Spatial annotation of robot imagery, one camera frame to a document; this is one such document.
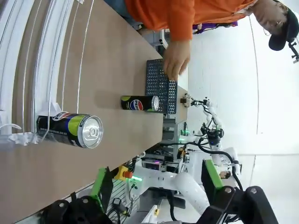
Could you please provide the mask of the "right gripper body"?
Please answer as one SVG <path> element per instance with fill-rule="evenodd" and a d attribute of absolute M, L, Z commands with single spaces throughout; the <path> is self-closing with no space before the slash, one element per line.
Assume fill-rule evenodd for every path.
<path fill-rule="evenodd" d="M 193 101 L 194 99 L 188 93 L 181 98 L 181 103 L 185 108 L 191 107 L 193 105 Z"/>

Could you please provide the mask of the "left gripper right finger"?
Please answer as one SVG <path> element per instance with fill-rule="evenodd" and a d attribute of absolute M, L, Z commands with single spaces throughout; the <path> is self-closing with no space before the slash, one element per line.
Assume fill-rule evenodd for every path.
<path fill-rule="evenodd" d="M 200 216 L 199 224 L 225 224 L 229 215 L 236 215 L 244 224 L 277 224 L 273 209 L 259 186 L 245 191 L 225 186 L 211 160 L 203 160 L 201 181 L 209 206 Z"/>

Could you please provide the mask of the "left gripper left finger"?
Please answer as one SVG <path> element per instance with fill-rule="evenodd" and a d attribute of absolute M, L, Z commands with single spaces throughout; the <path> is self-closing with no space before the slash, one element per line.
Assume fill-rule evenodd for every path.
<path fill-rule="evenodd" d="M 42 213 L 43 224 L 111 224 L 106 214 L 113 189 L 109 167 L 100 168 L 89 195 L 57 200 Z"/>

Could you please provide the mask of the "person right hand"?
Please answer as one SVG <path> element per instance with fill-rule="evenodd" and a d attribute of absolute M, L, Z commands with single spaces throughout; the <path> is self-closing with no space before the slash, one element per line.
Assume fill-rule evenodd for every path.
<path fill-rule="evenodd" d="M 164 73 L 170 80 L 177 81 L 191 58 L 190 41 L 171 41 L 164 52 Z"/>

